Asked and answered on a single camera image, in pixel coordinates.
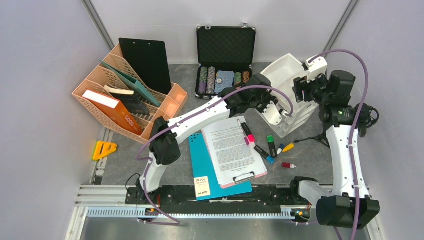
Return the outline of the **white drawer organizer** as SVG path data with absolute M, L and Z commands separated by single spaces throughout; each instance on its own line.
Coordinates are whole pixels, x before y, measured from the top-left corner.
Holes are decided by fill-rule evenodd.
M 279 125 L 270 125 L 261 113 L 261 117 L 268 123 L 270 128 L 280 138 L 284 138 L 304 125 L 319 107 L 319 105 L 313 101 L 296 102 L 295 93 L 293 91 L 294 79 L 305 77 L 307 72 L 299 60 L 291 54 L 286 54 L 270 64 L 260 74 L 267 77 L 271 82 L 271 86 L 283 92 L 292 102 L 292 105 L 290 105 L 285 97 L 275 91 L 271 92 L 271 95 L 278 99 L 278 103 L 276 104 L 280 104 L 289 112 L 287 117 L 284 117 Z

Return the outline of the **small red-capped bottle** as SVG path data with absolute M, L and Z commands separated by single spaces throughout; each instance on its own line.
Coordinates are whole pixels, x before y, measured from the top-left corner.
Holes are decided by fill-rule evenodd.
M 288 162 L 282 162 L 281 166 L 285 169 L 295 169 L 296 165 L 292 164 L 292 163 L 288 163 Z

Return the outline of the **peach plastic file organizer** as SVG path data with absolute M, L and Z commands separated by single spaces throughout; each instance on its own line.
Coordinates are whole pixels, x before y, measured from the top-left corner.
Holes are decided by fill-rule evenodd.
M 111 70 L 105 68 L 100 63 L 94 70 L 82 81 L 82 83 L 73 91 L 72 95 L 93 115 L 105 128 L 119 133 L 141 144 L 145 144 L 150 139 L 150 134 L 154 125 L 154 121 L 158 117 L 165 120 L 175 118 L 183 109 L 188 100 L 188 93 L 176 83 L 171 83 L 171 90 L 168 94 L 163 94 L 150 89 L 138 76 L 132 66 L 124 58 L 121 47 L 117 44 L 113 50 L 103 59 L 103 61 L 121 72 L 137 79 L 137 82 L 143 85 L 160 103 L 160 107 L 149 103 L 147 100 L 142 102 L 149 109 L 149 115 L 134 114 L 133 118 L 142 128 L 141 135 L 129 132 L 115 122 L 107 115 L 93 105 L 89 100 L 83 97 L 86 90 L 96 91 L 109 96 L 110 94 L 104 89 L 106 84 L 114 87 L 128 90 L 129 87 Z

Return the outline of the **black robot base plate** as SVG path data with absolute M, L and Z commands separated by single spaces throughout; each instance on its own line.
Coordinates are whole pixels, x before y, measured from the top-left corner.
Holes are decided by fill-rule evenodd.
M 197 202 L 195 187 L 193 185 L 163 185 L 148 194 L 150 199 L 158 206 L 181 205 L 187 202 Z M 309 202 L 296 194 L 288 185 L 253 185 L 252 191 L 247 193 L 226 193 L 223 196 L 212 197 L 206 202 L 265 202 L 270 205 L 301 205 L 307 206 Z M 148 204 L 149 201 L 140 186 L 130 187 L 126 193 L 127 205 Z

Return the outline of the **Nineteen Eighty-Four dark book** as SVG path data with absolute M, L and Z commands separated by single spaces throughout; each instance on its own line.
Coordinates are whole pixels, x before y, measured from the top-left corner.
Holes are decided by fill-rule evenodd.
M 150 111 L 133 90 L 119 89 L 109 85 L 103 88 L 117 100 L 120 100 L 132 114 L 149 115 Z

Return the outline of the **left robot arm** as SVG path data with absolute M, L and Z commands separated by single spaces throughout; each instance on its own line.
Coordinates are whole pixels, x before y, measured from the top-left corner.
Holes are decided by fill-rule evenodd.
M 249 109 L 263 111 L 273 101 L 272 91 L 277 92 L 278 89 L 267 77 L 258 73 L 246 84 L 225 88 L 212 100 L 183 116 L 170 120 L 157 118 L 151 137 L 136 156 L 141 161 L 141 153 L 144 150 L 149 151 L 144 158 L 147 161 L 146 168 L 139 178 L 139 199 L 145 204 L 156 200 L 157 189 L 166 168 L 181 157 L 180 144 L 191 134 L 214 122 L 243 114 Z

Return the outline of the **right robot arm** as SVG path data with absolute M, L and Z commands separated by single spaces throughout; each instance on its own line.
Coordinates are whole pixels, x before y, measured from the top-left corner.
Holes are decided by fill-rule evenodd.
M 380 212 L 380 203 L 371 198 L 361 170 L 358 139 L 379 120 L 374 107 L 360 102 L 350 106 L 356 78 L 335 70 L 329 77 L 318 75 L 313 80 L 298 77 L 293 81 L 297 102 L 315 102 L 323 133 L 316 136 L 331 151 L 333 185 L 328 191 L 311 177 L 295 177 L 290 183 L 289 199 L 304 201 L 316 208 L 320 225 L 363 229 Z

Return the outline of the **orange Good Morning book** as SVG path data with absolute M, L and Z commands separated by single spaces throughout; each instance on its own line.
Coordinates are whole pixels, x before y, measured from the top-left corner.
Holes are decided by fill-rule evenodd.
M 138 136 L 142 134 L 143 129 L 120 100 L 89 89 L 83 93 L 82 97 L 93 103 L 122 129 Z

